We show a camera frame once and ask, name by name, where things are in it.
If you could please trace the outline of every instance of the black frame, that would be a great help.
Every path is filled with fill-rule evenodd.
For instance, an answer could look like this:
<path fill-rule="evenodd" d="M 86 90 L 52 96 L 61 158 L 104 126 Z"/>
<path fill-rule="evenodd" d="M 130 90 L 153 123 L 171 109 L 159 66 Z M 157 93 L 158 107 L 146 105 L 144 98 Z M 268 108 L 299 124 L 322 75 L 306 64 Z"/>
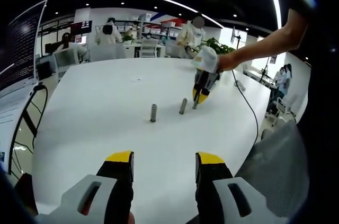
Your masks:
<path fill-rule="evenodd" d="M 41 111 L 41 116 L 40 116 L 38 125 L 37 125 L 37 127 L 35 128 L 35 127 L 34 127 L 34 124 L 33 124 L 33 122 L 32 122 L 32 120 L 31 120 L 31 118 L 30 118 L 29 115 L 28 115 L 27 108 L 28 108 L 29 104 L 32 102 L 32 99 L 34 98 L 35 94 L 36 94 L 38 91 L 43 90 L 43 89 L 46 90 L 46 99 L 45 99 L 45 103 L 44 103 L 43 109 L 42 109 L 42 111 Z M 20 115 L 20 118 L 19 118 L 19 120 L 18 120 L 18 122 L 17 122 L 17 125 L 16 125 L 15 130 L 14 130 L 14 133 L 13 133 L 12 143 L 11 143 L 10 152 L 9 152 L 9 155 L 10 155 L 10 156 L 9 156 L 9 160 L 10 160 L 10 161 L 8 162 L 8 172 L 7 172 L 9 175 L 11 175 L 11 174 L 13 173 L 13 172 L 12 172 L 13 147 L 14 147 L 14 144 L 15 144 L 15 138 L 16 138 L 17 131 L 18 131 L 18 129 L 19 129 L 20 123 L 21 123 L 22 119 L 25 119 L 25 121 L 26 121 L 26 123 L 27 123 L 28 126 L 29 126 L 29 123 L 31 123 L 31 124 L 33 125 L 33 128 L 30 127 L 30 126 L 29 126 L 29 128 L 30 128 L 31 132 L 33 133 L 33 135 L 35 135 L 34 138 L 33 138 L 33 142 L 32 142 L 32 143 L 34 143 L 34 139 L 35 139 L 35 137 L 36 137 L 36 135 L 37 135 L 38 127 L 39 127 L 40 122 L 41 122 L 41 119 L 42 119 L 42 115 L 43 115 L 43 113 L 44 113 L 44 111 L 45 111 L 45 109 L 46 109 L 47 98 L 48 98 L 48 90 L 47 90 L 47 88 L 46 88 L 44 85 L 39 84 L 39 85 L 37 85 L 37 86 L 35 86 L 35 87 L 33 88 L 33 92 L 31 93 L 31 96 L 30 96 L 29 100 L 27 101 L 27 104 L 26 104 L 26 106 L 24 107 L 24 109 L 23 109 L 23 111 L 22 111 L 22 114 Z"/>

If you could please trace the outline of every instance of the gray fabric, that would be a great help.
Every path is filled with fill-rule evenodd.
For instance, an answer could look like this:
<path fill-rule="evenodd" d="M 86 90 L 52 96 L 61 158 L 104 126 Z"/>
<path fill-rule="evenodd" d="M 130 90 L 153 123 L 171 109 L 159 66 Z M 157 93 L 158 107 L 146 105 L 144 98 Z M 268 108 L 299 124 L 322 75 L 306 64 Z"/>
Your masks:
<path fill-rule="evenodd" d="M 306 152 L 296 124 L 289 121 L 255 144 L 236 176 L 261 192 L 278 217 L 294 216 L 309 187 Z"/>

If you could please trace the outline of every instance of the white table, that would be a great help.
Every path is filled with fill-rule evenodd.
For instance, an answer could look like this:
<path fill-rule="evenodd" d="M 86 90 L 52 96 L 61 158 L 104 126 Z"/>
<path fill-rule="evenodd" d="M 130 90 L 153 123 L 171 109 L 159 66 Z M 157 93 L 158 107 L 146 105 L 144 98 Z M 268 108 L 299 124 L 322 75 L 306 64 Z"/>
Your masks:
<path fill-rule="evenodd" d="M 249 74 L 250 77 L 252 77 L 253 79 L 257 80 L 258 82 L 261 80 L 262 75 L 254 70 L 246 70 L 245 71 L 246 74 Z M 276 89 L 276 86 L 274 84 L 271 83 L 271 81 L 267 78 L 267 77 L 263 77 L 262 81 L 269 87 L 269 88 L 273 88 Z"/>
<path fill-rule="evenodd" d="M 132 43 L 132 44 L 124 44 L 125 47 L 125 54 L 126 54 L 126 58 L 134 58 L 135 57 L 135 52 L 136 52 L 136 48 L 140 48 L 141 47 L 141 43 Z M 165 46 L 158 44 L 157 45 L 157 53 L 158 53 L 158 57 L 165 57 Z"/>
<path fill-rule="evenodd" d="M 61 195 L 96 174 L 107 156 L 130 149 L 137 223 L 185 223 L 197 215 L 195 153 L 219 155 L 235 174 L 252 148 L 256 124 L 230 72 L 193 110 L 195 71 L 190 60 L 173 58 L 72 66 L 49 101 L 35 141 L 32 175 L 39 212 L 55 209 Z M 261 126 L 270 91 L 235 74 Z M 185 97 L 188 105 L 180 115 Z M 150 123 L 154 103 L 157 121 Z"/>

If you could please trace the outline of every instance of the person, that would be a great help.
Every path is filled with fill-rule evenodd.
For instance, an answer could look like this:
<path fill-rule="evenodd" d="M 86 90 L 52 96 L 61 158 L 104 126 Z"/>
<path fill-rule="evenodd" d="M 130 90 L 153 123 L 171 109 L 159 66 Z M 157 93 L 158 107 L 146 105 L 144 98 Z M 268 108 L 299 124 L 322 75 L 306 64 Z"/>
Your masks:
<path fill-rule="evenodd" d="M 331 0 L 284 0 L 288 11 L 284 26 L 262 41 L 219 57 L 219 71 L 230 70 L 241 62 L 278 55 L 301 47 L 312 64 L 308 85 L 306 109 L 297 123 L 307 155 L 309 189 L 307 199 L 289 223 L 307 223 L 315 219 L 330 221 L 336 204 L 332 198 L 338 178 L 337 147 L 339 138 L 337 120 L 332 119 L 337 107 L 328 108 L 328 95 L 332 89 L 339 58 L 338 6 Z"/>
<path fill-rule="evenodd" d="M 71 35 L 69 32 L 64 33 L 61 37 L 61 45 L 57 48 L 57 51 L 61 51 L 66 48 L 76 49 L 77 54 L 81 57 L 84 57 L 87 53 L 87 49 L 85 47 L 78 43 L 71 42 Z"/>
<path fill-rule="evenodd" d="M 274 81 L 277 88 L 281 84 L 281 81 L 282 81 L 284 74 L 285 74 L 285 68 L 284 67 L 281 67 L 280 70 L 276 72 L 273 81 Z"/>
<path fill-rule="evenodd" d="M 286 64 L 284 65 L 283 68 L 286 71 L 286 73 L 284 73 L 284 75 L 281 77 L 279 87 L 274 96 L 272 97 L 272 99 L 270 100 L 270 103 L 267 107 L 267 112 L 272 112 L 273 114 L 275 114 L 277 111 L 275 102 L 278 100 L 278 98 L 283 99 L 284 96 L 287 95 L 288 89 L 291 85 L 292 65 Z"/>
<path fill-rule="evenodd" d="M 195 13 L 192 21 L 188 21 L 179 32 L 176 43 L 185 48 L 185 52 L 180 54 L 181 58 L 195 57 L 196 53 L 192 52 L 191 48 L 196 49 L 204 39 L 205 31 L 202 29 L 204 24 L 205 22 L 202 15 L 200 13 Z"/>
<path fill-rule="evenodd" d="M 115 18 L 110 17 L 107 23 L 101 27 L 100 31 L 95 36 L 94 41 L 98 45 L 111 45 L 115 44 L 116 40 L 122 42 L 122 37 L 117 27 L 114 25 Z"/>
<path fill-rule="evenodd" d="M 139 22 L 133 21 L 133 25 L 128 29 L 125 35 L 133 37 L 133 39 L 137 39 L 138 37 L 138 30 L 140 30 Z"/>

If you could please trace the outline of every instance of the human arm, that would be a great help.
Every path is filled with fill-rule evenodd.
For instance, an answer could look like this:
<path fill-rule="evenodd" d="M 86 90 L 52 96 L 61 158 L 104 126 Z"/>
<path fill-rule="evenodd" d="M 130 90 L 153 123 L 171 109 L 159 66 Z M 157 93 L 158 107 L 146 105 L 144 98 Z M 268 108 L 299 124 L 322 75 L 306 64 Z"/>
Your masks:
<path fill-rule="evenodd" d="M 240 63 L 297 49 L 308 23 L 294 10 L 289 10 L 287 23 L 265 39 L 219 57 L 219 70 L 233 69 Z"/>
<path fill-rule="evenodd" d="M 179 46 L 183 46 L 185 47 L 187 45 L 187 41 L 186 41 L 186 36 L 187 36 L 187 27 L 184 26 L 181 31 L 179 32 L 178 36 L 176 37 L 176 43 L 179 45 Z"/>
<path fill-rule="evenodd" d="M 100 31 L 96 34 L 96 36 L 94 38 L 95 43 L 97 43 L 98 45 L 100 44 Z"/>

